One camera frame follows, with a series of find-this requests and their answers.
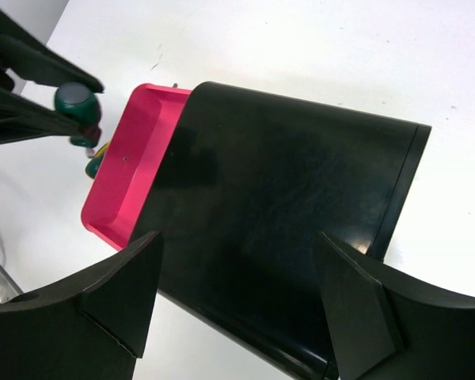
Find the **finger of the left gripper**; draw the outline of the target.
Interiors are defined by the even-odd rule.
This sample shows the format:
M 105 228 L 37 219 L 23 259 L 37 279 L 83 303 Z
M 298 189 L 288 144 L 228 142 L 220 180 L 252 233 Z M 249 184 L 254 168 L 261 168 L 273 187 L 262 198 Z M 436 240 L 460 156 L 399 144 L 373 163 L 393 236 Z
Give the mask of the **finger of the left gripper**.
M 81 133 L 75 120 L 0 87 L 0 144 Z
M 0 9 L 0 70 L 8 69 L 43 86 L 78 82 L 95 93 L 104 92 L 97 78 L 53 52 Z

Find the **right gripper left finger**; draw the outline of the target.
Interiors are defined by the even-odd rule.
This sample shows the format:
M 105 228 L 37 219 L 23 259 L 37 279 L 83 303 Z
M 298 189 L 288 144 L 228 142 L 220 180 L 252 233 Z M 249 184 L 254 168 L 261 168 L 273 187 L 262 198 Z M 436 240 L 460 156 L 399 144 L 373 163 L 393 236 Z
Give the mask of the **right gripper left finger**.
M 130 379 L 162 266 L 151 231 L 113 256 L 0 303 L 0 379 Z

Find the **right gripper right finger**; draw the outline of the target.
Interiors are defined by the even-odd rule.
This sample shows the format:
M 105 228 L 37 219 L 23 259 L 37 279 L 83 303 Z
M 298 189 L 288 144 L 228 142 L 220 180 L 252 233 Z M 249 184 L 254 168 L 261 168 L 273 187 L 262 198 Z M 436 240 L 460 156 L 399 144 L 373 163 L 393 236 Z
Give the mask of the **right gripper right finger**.
M 315 243 L 342 379 L 475 379 L 475 297 L 434 286 L 328 234 Z

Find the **green stubby screwdriver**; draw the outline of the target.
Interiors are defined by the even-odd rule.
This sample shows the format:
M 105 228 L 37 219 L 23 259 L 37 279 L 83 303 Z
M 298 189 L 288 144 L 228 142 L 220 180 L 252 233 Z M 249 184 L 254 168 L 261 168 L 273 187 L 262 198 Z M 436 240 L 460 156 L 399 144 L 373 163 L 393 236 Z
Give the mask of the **green stubby screwdriver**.
M 86 157 L 93 158 L 101 138 L 101 105 L 96 95 L 81 83 L 68 82 L 55 91 L 54 106 L 79 125 L 78 134 L 69 137 L 70 144 L 84 148 Z

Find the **green orange screwdriver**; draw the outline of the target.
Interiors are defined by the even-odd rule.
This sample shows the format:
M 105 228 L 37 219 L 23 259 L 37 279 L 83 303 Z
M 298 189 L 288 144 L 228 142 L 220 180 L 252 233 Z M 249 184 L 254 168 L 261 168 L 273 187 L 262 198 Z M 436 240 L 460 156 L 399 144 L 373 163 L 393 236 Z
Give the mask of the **green orange screwdriver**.
M 92 180 L 96 177 L 98 169 L 104 160 L 105 154 L 108 150 L 109 143 L 105 143 L 89 160 L 85 167 L 85 174 Z

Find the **pink top drawer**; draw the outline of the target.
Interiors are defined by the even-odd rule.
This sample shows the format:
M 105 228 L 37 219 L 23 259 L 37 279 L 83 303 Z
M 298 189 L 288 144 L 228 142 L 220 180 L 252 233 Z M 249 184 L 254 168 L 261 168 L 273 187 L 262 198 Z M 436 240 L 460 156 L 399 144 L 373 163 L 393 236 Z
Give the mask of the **pink top drawer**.
M 82 225 L 114 249 L 129 242 L 190 93 L 142 84 L 128 99 L 81 212 Z

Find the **black drawer cabinet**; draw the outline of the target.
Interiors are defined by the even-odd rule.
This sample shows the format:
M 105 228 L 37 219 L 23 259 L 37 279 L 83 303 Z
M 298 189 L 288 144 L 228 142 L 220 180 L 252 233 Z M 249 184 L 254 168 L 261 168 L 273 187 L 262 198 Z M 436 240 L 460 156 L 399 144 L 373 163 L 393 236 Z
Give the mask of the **black drawer cabinet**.
M 383 260 L 427 144 L 421 123 L 198 85 L 132 232 L 164 241 L 159 291 L 297 379 L 336 379 L 312 249 Z

